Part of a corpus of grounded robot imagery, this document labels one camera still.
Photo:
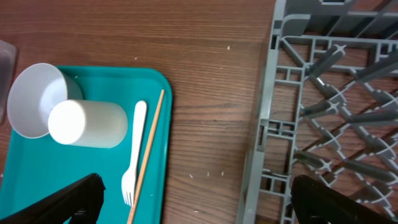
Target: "white paper cup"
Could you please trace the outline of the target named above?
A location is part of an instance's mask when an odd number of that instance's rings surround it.
[[[126,112],[116,103],[67,100],[50,114],[51,137],[60,144],[112,148],[127,133]]]
[[[7,100],[12,128],[25,138],[49,133],[48,120],[55,105],[67,99],[83,99],[80,87],[55,66],[38,63],[15,80]]]

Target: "plastic tray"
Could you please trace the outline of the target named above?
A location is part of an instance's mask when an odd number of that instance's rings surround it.
[[[59,66],[81,86],[86,100],[115,102],[129,118],[123,142],[112,149],[64,146],[49,135],[26,139],[12,132],[0,191],[0,218],[17,212],[93,172],[105,184],[104,204],[97,223],[125,223],[121,179],[130,163],[135,104],[145,100],[147,119],[139,167],[161,89],[165,96],[134,223],[160,223],[172,110],[172,90],[166,78],[149,68]]]

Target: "wooden stick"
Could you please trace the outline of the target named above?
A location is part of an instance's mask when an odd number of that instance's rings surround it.
[[[132,205],[132,207],[130,209],[129,218],[127,219],[127,224],[132,224],[132,222],[134,221],[134,215],[137,210],[139,194],[141,192],[142,183],[144,182],[145,171],[146,171],[147,165],[148,165],[150,150],[152,149],[152,143],[154,142],[154,136],[155,136],[155,132],[156,132],[157,121],[159,120],[160,109],[162,107],[163,96],[164,96],[164,90],[162,90],[162,92],[160,92],[159,102],[157,103],[154,120],[152,122],[152,127],[150,127],[150,133],[149,133],[149,137],[148,137],[147,147],[145,149],[144,159],[142,160],[141,169],[139,171],[136,194],[134,195],[134,204]]]

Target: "wood grain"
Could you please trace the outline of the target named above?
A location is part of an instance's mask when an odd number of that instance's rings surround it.
[[[19,49],[16,74],[39,62],[163,73],[174,92],[163,223],[234,223],[274,0],[0,5],[0,39]],[[10,133],[6,121],[0,127],[0,170]]]

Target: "plastic fork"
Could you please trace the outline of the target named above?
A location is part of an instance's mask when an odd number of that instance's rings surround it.
[[[130,166],[122,176],[122,194],[124,203],[132,206],[134,203],[134,192],[137,181],[137,163],[141,147],[142,132],[144,130],[147,104],[141,100],[134,109],[134,120],[132,121],[132,146]]]

